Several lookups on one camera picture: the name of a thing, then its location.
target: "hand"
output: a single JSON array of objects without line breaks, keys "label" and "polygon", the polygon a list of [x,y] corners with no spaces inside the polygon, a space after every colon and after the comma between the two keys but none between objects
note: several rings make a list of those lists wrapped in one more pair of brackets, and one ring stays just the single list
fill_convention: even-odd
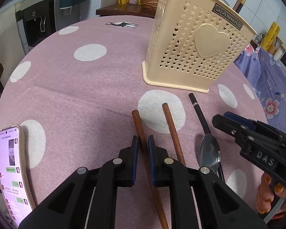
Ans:
[{"label": "hand", "polygon": [[[271,181],[272,177],[267,173],[264,173],[261,177],[260,186],[257,188],[256,209],[260,214],[268,213],[271,210],[270,203],[274,199],[274,193],[269,186]],[[275,186],[275,194],[280,198],[286,198],[286,188],[282,184],[278,183]],[[277,213],[284,211],[286,211],[286,201]]]}]

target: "blue gripper pad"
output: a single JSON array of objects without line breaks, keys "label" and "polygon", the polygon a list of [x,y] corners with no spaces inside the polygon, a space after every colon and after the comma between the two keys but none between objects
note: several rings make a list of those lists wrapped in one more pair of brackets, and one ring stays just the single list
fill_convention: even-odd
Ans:
[{"label": "blue gripper pad", "polygon": [[138,137],[134,144],[132,145],[134,147],[133,150],[133,158],[132,158],[132,164],[131,164],[131,183],[134,185],[134,182],[136,180],[137,175],[137,163],[138,163],[138,152],[139,152],[139,140]]},{"label": "blue gripper pad", "polygon": [[251,131],[255,131],[255,129],[256,129],[251,121],[249,121],[248,119],[243,118],[239,115],[233,114],[231,112],[225,112],[223,116],[230,119],[230,120],[233,120],[235,122],[238,122],[238,123],[246,126]]},{"label": "blue gripper pad", "polygon": [[153,182],[153,185],[155,185],[155,160],[154,160],[154,154],[153,154],[153,147],[152,147],[152,140],[150,136],[148,137],[148,153],[149,153],[149,170],[150,170],[150,176]]}]

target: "silver rivet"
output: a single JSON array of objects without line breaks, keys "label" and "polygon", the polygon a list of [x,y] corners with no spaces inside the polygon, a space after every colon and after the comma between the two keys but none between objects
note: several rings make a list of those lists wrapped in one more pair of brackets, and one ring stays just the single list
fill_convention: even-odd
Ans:
[{"label": "silver rivet", "polygon": [[210,173],[210,169],[208,167],[201,167],[200,171],[203,174],[209,174]]},{"label": "silver rivet", "polygon": [[164,163],[166,163],[166,164],[172,164],[172,163],[174,163],[174,160],[172,159],[172,158],[166,158],[166,159],[164,159]]},{"label": "silver rivet", "polygon": [[79,174],[84,174],[84,173],[86,173],[86,168],[85,167],[80,167],[80,168],[77,169],[77,172]]},{"label": "silver rivet", "polygon": [[123,162],[123,160],[120,159],[120,158],[115,158],[115,159],[113,160],[113,163],[114,163],[114,164],[121,164],[122,162]]}]

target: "metal spoon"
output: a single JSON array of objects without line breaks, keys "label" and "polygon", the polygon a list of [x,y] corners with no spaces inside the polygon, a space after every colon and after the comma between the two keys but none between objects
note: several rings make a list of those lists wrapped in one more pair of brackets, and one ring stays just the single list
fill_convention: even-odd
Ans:
[{"label": "metal spoon", "polygon": [[198,154],[198,164],[211,169],[217,175],[217,169],[220,164],[221,153],[220,146],[216,138],[208,133],[201,142]]}]

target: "round table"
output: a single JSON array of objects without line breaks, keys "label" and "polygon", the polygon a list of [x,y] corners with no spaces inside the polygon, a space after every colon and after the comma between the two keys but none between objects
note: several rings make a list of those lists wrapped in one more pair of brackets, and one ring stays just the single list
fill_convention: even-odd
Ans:
[{"label": "round table", "polygon": [[[28,178],[36,205],[78,167],[101,167],[131,145],[136,134],[131,112],[138,109],[146,136],[176,158],[162,111],[167,102],[188,167],[199,168],[204,135],[189,91],[150,86],[142,62],[153,19],[108,16],[60,30],[25,56],[0,99],[0,129],[20,124],[26,135]],[[232,64],[210,87],[195,93],[222,151],[227,184],[255,209],[262,171],[240,157],[234,138],[212,126],[226,111],[267,122],[252,87]],[[170,224],[168,188],[161,188]],[[139,153],[132,188],[119,188],[116,228],[161,228]]]}]

